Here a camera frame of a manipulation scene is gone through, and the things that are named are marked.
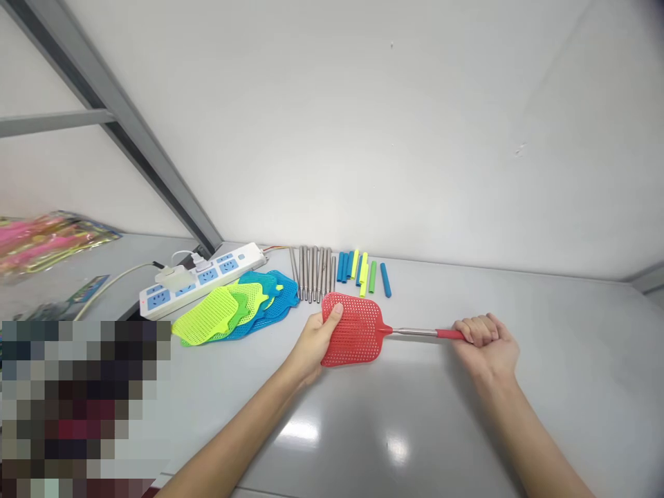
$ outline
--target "red plastic mesh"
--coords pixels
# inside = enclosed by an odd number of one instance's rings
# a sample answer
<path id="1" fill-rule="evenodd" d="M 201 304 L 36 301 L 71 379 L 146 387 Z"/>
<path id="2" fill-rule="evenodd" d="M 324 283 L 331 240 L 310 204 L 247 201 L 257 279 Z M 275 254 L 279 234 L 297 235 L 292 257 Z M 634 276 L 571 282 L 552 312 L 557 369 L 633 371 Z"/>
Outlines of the red plastic mesh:
<path id="1" fill-rule="evenodd" d="M 320 364 L 338 367 L 374 361 L 382 349 L 383 338 L 392 333 L 392 328 L 382 322 L 380 308 L 369 299 L 329 293 L 322 302 L 323 320 L 327 320 L 338 302 L 343 303 L 344 313 Z"/>

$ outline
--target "forearm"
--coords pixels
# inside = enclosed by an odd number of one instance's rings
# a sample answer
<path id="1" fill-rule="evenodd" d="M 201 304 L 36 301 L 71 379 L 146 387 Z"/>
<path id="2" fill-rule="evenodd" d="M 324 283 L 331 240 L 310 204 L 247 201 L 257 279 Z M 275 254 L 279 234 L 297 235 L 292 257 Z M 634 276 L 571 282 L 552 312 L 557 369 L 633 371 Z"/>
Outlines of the forearm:
<path id="1" fill-rule="evenodd" d="M 227 497 L 291 405 L 299 380 L 280 368 L 159 492 L 159 498 Z"/>
<path id="2" fill-rule="evenodd" d="M 528 403 L 515 378 L 477 380 L 477 389 L 530 498 L 592 498 Z"/>

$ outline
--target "hand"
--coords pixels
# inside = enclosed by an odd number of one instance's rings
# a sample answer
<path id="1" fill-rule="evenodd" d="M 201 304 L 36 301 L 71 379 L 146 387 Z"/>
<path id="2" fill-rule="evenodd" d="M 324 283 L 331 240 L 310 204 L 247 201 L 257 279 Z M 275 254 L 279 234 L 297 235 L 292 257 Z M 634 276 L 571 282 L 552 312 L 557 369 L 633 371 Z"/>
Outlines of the hand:
<path id="1" fill-rule="evenodd" d="M 515 378 L 519 345 L 495 315 L 488 313 L 472 319 L 457 320 L 454 328 L 468 341 L 455 340 L 452 344 L 474 379 L 493 382 Z"/>
<path id="2" fill-rule="evenodd" d="M 343 312 L 344 305 L 337 303 L 325 323 L 322 313 L 316 313 L 306 321 L 302 334 L 284 362 L 284 368 L 295 375 L 302 385 L 310 385 L 320 375 L 323 368 L 320 362 Z"/>

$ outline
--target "white wall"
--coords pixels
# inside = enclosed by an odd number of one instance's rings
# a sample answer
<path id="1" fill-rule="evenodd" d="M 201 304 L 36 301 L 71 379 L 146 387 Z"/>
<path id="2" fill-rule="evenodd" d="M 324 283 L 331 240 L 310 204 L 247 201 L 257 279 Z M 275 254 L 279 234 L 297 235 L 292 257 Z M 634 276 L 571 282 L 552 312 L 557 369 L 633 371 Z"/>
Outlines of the white wall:
<path id="1" fill-rule="evenodd" d="M 0 117 L 84 107 L 0 8 Z M 0 140 L 0 216 L 64 209 L 124 232 L 189 232 L 100 127 Z"/>
<path id="2" fill-rule="evenodd" d="M 607 279 L 664 254 L 640 0 L 66 0 L 223 237 Z"/>

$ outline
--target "red handle grip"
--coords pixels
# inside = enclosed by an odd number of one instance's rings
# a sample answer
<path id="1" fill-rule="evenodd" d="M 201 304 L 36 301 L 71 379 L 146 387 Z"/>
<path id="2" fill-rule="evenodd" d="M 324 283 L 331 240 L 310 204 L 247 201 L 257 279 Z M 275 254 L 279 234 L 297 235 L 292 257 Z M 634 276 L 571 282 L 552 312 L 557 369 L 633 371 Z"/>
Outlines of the red handle grip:
<path id="1" fill-rule="evenodd" d="M 438 332 L 438 339 L 461 339 L 461 340 L 465 340 L 465 337 L 459 331 L 446 331 L 446 330 L 436 329 L 436 332 Z"/>

